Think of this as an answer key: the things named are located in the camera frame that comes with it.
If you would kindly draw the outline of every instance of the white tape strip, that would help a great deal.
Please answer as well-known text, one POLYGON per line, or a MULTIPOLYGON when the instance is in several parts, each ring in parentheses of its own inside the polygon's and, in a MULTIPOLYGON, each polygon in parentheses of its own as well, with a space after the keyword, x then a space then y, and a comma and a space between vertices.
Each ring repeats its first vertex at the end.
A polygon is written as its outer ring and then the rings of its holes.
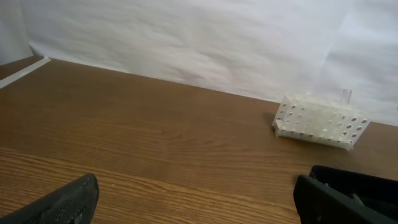
POLYGON ((47 63, 49 61, 51 61, 51 59, 49 59, 47 56, 44 56, 44 58, 42 60, 39 60, 38 62, 36 62, 32 65, 29 65, 28 67, 22 69, 21 71, 16 72, 16 73, 8 76, 7 78, 0 80, 0 89, 5 87, 6 85, 18 80, 20 77, 24 77, 25 75, 34 71, 36 68, 41 67, 42 65, 44 65, 45 63, 47 63))

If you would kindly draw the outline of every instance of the brown wooden tabletop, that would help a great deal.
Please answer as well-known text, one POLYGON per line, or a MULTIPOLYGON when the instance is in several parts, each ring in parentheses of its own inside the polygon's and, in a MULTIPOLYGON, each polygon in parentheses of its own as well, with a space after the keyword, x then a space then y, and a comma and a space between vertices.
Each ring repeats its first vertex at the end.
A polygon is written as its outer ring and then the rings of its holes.
POLYGON ((348 152, 277 138, 277 107, 53 60, 0 89, 0 216, 85 173, 93 223, 299 223, 295 179, 315 164, 398 180, 397 127, 371 123, 348 152))

